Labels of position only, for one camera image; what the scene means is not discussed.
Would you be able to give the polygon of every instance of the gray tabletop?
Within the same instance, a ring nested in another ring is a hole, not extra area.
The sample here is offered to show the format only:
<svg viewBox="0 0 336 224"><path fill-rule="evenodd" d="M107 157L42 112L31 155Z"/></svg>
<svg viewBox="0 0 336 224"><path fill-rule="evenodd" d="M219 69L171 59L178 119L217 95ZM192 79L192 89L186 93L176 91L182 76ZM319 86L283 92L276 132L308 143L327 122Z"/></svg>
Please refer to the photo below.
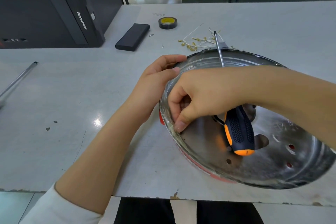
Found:
<svg viewBox="0 0 336 224"><path fill-rule="evenodd" d="M191 54L178 39L201 23L188 39L209 36L211 27L229 46L336 82L335 11L335 1L124 5L102 48L0 50L1 90L40 62L0 109L0 188L46 191L125 101L147 65L163 54ZM178 27L160 29L163 16L177 18ZM116 50L133 23L149 24L154 35L136 52ZM215 180L182 156L156 108L132 140L114 195L336 206L335 184L335 165L291 190Z"/></svg>

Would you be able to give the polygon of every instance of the black pants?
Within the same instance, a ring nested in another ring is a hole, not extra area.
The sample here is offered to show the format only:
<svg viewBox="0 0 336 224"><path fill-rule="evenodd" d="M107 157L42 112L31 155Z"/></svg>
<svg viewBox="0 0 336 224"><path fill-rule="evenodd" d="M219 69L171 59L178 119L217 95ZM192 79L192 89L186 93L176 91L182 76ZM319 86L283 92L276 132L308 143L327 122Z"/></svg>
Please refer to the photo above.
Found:
<svg viewBox="0 0 336 224"><path fill-rule="evenodd" d="M197 201L197 224L263 224L252 203ZM114 224L175 224L169 199L122 197Z"/></svg>

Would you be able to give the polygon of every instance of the black power bank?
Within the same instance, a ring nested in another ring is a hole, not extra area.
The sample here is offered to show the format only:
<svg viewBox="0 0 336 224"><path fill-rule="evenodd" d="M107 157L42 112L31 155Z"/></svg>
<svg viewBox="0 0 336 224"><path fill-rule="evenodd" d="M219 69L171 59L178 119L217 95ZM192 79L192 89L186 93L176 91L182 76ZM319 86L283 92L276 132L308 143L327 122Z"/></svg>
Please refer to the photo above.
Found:
<svg viewBox="0 0 336 224"><path fill-rule="evenodd" d="M115 44L115 47L118 50L134 52L149 31L149 28L150 26L148 24L134 23L126 34Z"/></svg>

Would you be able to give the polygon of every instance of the black electrical tape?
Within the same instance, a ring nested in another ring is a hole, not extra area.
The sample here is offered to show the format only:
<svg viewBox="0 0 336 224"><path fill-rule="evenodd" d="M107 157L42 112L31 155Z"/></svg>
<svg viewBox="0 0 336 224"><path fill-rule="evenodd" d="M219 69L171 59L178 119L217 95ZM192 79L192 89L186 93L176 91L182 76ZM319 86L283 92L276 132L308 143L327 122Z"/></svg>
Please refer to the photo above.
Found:
<svg viewBox="0 0 336 224"><path fill-rule="evenodd" d="M163 29L172 29L177 27L177 19L173 17L163 17L159 19L159 27Z"/></svg>

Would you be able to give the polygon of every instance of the fingernail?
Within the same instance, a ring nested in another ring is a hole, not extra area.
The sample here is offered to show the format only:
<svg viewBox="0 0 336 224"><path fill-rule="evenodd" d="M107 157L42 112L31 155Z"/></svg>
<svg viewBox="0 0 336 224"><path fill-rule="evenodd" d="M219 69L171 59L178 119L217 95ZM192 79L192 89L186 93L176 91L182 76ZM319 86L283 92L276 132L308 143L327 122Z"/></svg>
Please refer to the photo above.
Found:
<svg viewBox="0 0 336 224"><path fill-rule="evenodd" d="M181 133L183 131L183 129L185 129L185 128L186 128L186 124L182 121L178 121L174 125L175 131L179 132L179 133Z"/></svg>
<svg viewBox="0 0 336 224"><path fill-rule="evenodd" d="M179 74L180 73L180 68L179 67L174 67L174 68L172 68L177 74Z"/></svg>

